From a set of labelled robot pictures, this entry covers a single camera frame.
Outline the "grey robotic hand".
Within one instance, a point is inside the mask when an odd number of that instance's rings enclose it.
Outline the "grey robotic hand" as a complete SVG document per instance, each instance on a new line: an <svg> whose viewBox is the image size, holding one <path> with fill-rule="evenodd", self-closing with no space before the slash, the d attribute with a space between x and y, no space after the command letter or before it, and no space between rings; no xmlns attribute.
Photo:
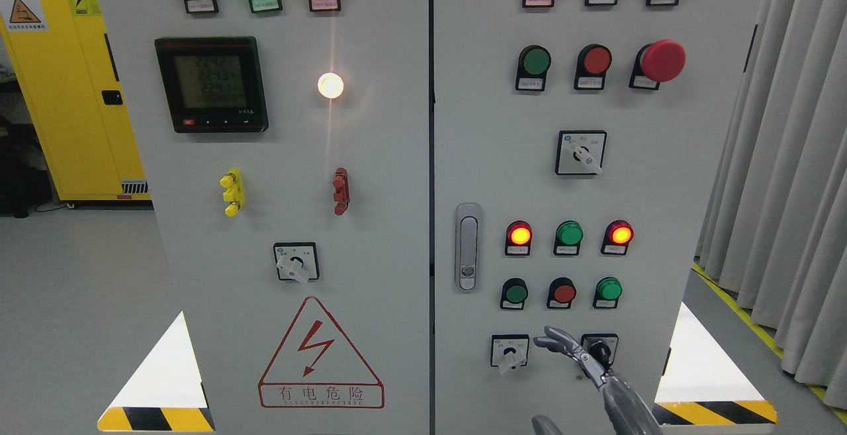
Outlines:
<svg viewBox="0 0 847 435"><path fill-rule="evenodd" d="M544 336L535 336L533 344L574 360L603 398L606 414L617 434L662 434L650 406L622 377L605 368L565 330L544 327Z"/></svg>

